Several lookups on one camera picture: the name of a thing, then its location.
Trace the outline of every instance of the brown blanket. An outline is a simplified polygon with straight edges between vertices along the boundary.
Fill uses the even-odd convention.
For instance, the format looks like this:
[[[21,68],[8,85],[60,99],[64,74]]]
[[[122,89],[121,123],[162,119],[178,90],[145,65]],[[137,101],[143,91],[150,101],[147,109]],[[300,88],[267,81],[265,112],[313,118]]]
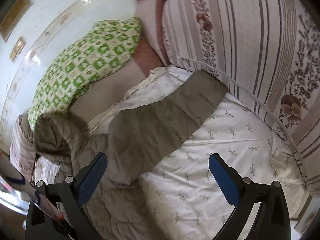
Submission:
[[[197,71],[160,102],[119,112],[109,135],[88,138],[61,116],[43,114],[35,127],[40,154],[60,165],[55,182],[75,176],[98,152],[108,168],[83,208],[104,239],[165,239],[148,212],[137,178],[177,150],[215,111],[226,87]]]

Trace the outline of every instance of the blue gripper pad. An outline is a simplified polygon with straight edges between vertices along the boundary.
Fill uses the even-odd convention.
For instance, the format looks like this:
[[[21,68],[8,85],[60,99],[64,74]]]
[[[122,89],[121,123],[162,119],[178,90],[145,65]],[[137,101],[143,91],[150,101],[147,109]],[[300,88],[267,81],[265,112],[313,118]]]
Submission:
[[[77,187],[77,203],[79,206],[85,205],[89,202],[104,172],[106,171],[107,166],[107,156],[104,153],[98,153],[90,164],[83,168],[88,168],[88,171]]]
[[[209,169],[228,203],[235,207],[238,206],[241,188],[239,188],[239,184],[237,185],[233,180],[234,178],[231,178],[231,176],[233,177],[234,175],[231,171],[232,168],[223,161],[219,154],[215,153],[209,157]]]

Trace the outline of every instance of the metal screw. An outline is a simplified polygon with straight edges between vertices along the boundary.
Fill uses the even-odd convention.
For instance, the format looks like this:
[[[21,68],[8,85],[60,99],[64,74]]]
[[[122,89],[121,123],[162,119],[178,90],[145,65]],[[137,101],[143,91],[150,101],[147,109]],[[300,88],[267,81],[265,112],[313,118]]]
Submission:
[[[280,186],[281,186],[281,184],[280,184],[279,181],[274,181],[274,182],[273,182],[273,185],[275,185],[275,187],[280,187]]]
[[[66,178],[66,183],[71,183],[71,182],[73,182],[73,177],[67,177]]]
[[[43,181],[42,180],[39,180],[36,184],[37,187],[41,187],[43,185]]]
[[[252,180],[250,178],[248,178],[248,177],[245,177],[245,178],[243,178],[243,182],[245,184],[251,184]]]

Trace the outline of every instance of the white bed sheet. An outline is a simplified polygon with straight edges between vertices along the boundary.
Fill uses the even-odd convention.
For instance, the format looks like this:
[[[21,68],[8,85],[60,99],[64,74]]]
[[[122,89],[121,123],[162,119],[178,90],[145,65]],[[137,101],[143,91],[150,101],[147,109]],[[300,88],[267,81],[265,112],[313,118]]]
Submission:
[[[92,135],[108,133],[110,121],[120,110],[160,101],[191,74],[173,66],[155,69],[148,79],[129,90],[123,101],[92,120],[87,129]],[[262,120],[228,93],[215,113],[180,149],[139,178],[149,210],[169,239],[212,239],[233,210],[209,171],[211,153],[219,153],[242,177],[256,183],[279,180],[290,215],[298,209],[305,190],[290,150]],[[271,158],[280,153],[286,162],[282,166],[278,163],[277,168],[282,168],[278,178]],[[295,180],[287,182],[286,177]],[[247,236],[258,207],[255,204],[239,239]]]

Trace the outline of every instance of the green checkered pillow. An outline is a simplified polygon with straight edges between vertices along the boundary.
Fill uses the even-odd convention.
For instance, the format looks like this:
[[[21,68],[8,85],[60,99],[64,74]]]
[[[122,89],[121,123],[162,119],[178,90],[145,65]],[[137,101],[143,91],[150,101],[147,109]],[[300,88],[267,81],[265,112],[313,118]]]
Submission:
[[[138,18],[96,23],[82,39],[62,51],[47,69],[36,89],[28,122],[34,130],[43,113],[64,113],[73,99],[91,89],[91,83],[125,65],[140,38]]]

